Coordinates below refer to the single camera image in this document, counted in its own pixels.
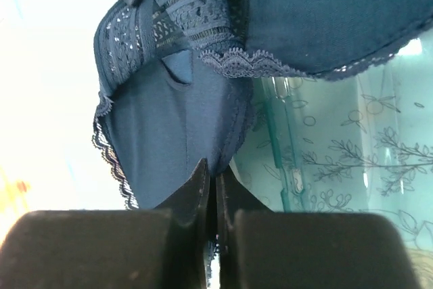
lace trim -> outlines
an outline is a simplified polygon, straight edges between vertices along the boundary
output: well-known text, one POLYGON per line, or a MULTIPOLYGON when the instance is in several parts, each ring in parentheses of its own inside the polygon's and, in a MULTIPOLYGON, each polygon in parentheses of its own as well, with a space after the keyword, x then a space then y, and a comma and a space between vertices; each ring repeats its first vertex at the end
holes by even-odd
POLYGON ((240 45, 231 29, 227 0, 156 0, 194 49, 227 51, 240 45))
POLYGON ((378 49, 375 53, 360 60, 335 68, 331 71, 309 74, 301 70, 283 64, 268 51, 258 50, 253 54, 243 49, 233 47, 224 54, 213 50, 205 50, 200 54, 200 59, 209 65, 217 73, 229 78, 235 77, 307 77, 337 81, 354 76, 366 71, 371 66, 379 66, 390 61, 411 39, 433 27, 433 18, 418 22, 410 26, 405 32, 401 32, 393 42, 378 49))
POLYGON ((111 24, 110 38, 106 40, 110 45, 110 58, 118 73, 114 73, 117 85, 123 84, 131 75, 138 70, 143 62, 140 58, 142 53, 141 39, 138 33, 139 27, 131 30, 131 20, 137 21, 138 12, 136 8, 126 8, 118 13, 111 24))
POLYGON ((217 73, 228 78, 238 77, 306 77, 337 81, 367 70, 370 66, 379 66, 391 60, 398 51, 385 57, 364 58, 350 65, 334 69, 331 72, 308 74, 301 70, 285 65, 268 51, 258 50, 252 55, 240 48, 232 48, 223 55, 213 50, 206 50, 200 54, 200 59, 217 73))
POLYGON ((159 13, 154 17, 153 29, 156 49, 183 38, 181 29, 172 22, 167 13, 159 13))
POLYGON ((119 182, 120 194, 124 198, 124 205, 127 210, 135 210, 139 208, 137 199, 134 197, 134 193, 129 186, 127 178, 125 177, 122 167, 120 166, 119 160, 113 147, 107 141, 104 131, 102 130, 101 123, 98 121, 98 117, 95 117, 93 121, 93 145, 101 151, 102 158, 111 165, 111 175, 115 180, 119 182))
POLYGON ((109 111, 111 111, 112 106, 113 106, 113 101, 104 96, 102 91, 98 92, 98 96, 99 96, 99 104, 96 107, 96 117, 100 117, 100 116, 104 116, 107 115, 109 111))

dark blue fabric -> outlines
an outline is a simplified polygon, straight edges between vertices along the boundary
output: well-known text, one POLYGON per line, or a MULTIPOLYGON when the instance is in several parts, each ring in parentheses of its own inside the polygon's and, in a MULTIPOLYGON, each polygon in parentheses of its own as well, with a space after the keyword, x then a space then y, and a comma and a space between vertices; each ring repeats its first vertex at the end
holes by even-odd
POLYGON ((97 146, 127 202, 153 207, 199 159, 228 165, 253 116, 244 77, 347 78, 432 26, 432 0, 119 1, 95 34, 97 146))
POLYGON ((227 167, 252 122, 251 87, 250 79, 218 75, 185 50, 150 62, 115 91, 99 121, 140 208, 169 197, 201 158, 211 175, 227 167))
POLYGON ((431 26, 433 18, 433 0, 249 3, 246 49, 268 51, 309 74, 388 57, 431 26))

glass surface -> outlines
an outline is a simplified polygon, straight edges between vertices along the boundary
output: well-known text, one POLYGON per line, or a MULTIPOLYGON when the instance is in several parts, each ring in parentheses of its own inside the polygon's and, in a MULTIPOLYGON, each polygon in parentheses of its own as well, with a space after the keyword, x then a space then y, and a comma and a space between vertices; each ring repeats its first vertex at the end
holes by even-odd
POLYGON ((433 30, 344 81, 262 79, 232 165, 273 210, 387 217, 433 288, 432 85, 433 30))

printed botanical pattern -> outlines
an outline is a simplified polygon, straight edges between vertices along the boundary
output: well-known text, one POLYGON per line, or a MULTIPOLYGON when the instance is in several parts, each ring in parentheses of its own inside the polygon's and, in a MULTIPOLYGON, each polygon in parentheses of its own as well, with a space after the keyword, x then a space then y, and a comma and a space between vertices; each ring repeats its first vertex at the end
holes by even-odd
POLYGON ((375 148, 389 148, 398 164, 381 164, 377 154, 365 155, 358 145, 351 140, 331 140, 330 150, 337 152, 339 157, 318 158, 315 152, 303 154, 307 165, 316 165, 315 181, 342 181, 351 179, 354 169, 382 169, 387 172, 382 177, 384 187, 378 188, 380 195, 389 196, 404 191, 414 191, 414 181, 418 173, 433 173, 433 146, 415 143, 405 144, 398 140, 396 131, 385 128, 374 137, 375 148))

white wall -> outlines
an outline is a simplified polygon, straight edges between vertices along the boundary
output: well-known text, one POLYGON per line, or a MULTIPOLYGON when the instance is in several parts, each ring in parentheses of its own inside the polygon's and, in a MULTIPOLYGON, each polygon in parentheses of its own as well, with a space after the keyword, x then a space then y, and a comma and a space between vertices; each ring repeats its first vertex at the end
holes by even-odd
POLYGON ((0 166, 34 185, 36 208, 123 208, 91 143, 93 33, 114 2, 20 0, 23 19, 0 7, 0 166))

